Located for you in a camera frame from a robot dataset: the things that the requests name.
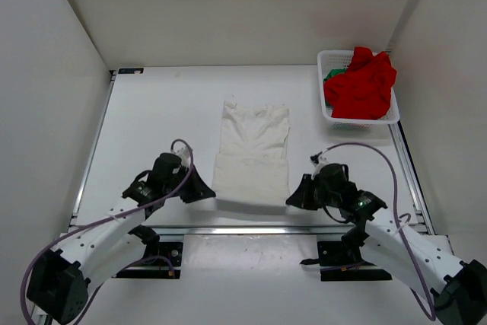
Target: green cloth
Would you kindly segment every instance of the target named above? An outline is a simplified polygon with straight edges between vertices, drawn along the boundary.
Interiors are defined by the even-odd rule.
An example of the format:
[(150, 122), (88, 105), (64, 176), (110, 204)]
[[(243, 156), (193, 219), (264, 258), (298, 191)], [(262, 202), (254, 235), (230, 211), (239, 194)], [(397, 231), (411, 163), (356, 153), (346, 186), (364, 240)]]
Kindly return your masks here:
[[(326, 76), (326, 78), (323, 79), (323, 84), (325, 84), (328, 79), (334, 77), (335, 75), (343, 74), (346, 71), (347, 71), (347, 69), (333, 69), (331, 72), (328, 73), (328, 75)], [(326, 100), (325, 100), (325, 104), (327, 106), (331, 106), (331, 104), (328, 103)]]

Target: white plastic basket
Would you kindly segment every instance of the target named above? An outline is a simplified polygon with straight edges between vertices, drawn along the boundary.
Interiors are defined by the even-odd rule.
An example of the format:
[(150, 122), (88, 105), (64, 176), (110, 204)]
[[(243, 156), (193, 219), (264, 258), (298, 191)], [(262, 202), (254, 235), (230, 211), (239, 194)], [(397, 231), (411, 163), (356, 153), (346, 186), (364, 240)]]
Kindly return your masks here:
[(372, 126), (372, 125), (392, 125), (399, 121), (399, 108), (397, 107), (396, 95), (392, 89), (390, 92), (390, 108), (387, 114), (380, 119), (348, 119), (333, 118), (333, 107), (325, 103), (325, 94), (323, 92), (323, 79), (333, 69), (348, 68), (353, 57), (353, 51), (325, 50), (318, 53), (318, 86), (320, 88), (321, 110), (325, 118), (330, 121), (334, 127), (345, 127), (345, 125), (355, 126)]

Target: wall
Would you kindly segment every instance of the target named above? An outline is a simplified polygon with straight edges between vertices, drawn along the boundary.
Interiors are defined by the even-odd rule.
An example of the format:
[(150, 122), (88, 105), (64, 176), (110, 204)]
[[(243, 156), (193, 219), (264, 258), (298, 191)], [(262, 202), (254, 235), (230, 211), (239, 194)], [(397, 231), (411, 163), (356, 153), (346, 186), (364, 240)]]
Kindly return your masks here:
[(314, 64), (385, 49), (406, 0), (75, 0), (107, 65)]
[(66, 0), (0, 0), (0, 324), (65, 230), (110, 80)]
[(401, 120), (436, 232), (484, 255), (486, 24), (487, 0), (421, 0), (393, 53)]

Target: folded white cloth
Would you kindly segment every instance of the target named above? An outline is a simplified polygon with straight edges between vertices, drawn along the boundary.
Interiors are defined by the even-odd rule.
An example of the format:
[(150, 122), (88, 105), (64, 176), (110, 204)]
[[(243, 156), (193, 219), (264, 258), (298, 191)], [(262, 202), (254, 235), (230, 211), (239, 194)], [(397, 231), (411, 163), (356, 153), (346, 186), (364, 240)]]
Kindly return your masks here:
[(289, 197), (288, 134), (287, 107), (249, 109), (225, 101), (212, 184), (217, 199), (284, 205)]

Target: red cloth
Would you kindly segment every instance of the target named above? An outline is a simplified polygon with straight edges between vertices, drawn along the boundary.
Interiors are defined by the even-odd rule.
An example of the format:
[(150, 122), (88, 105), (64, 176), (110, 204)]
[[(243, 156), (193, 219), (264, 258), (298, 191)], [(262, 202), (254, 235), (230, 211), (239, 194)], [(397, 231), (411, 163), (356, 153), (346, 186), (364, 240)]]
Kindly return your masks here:
[(347, 71), (330, 78), (323, 86), (325, 99), (333, 106), (332, 117), (379, 119), (385, 116), (396, 73), (385, 52), (373, 56), (367, 47), (355, 47)]

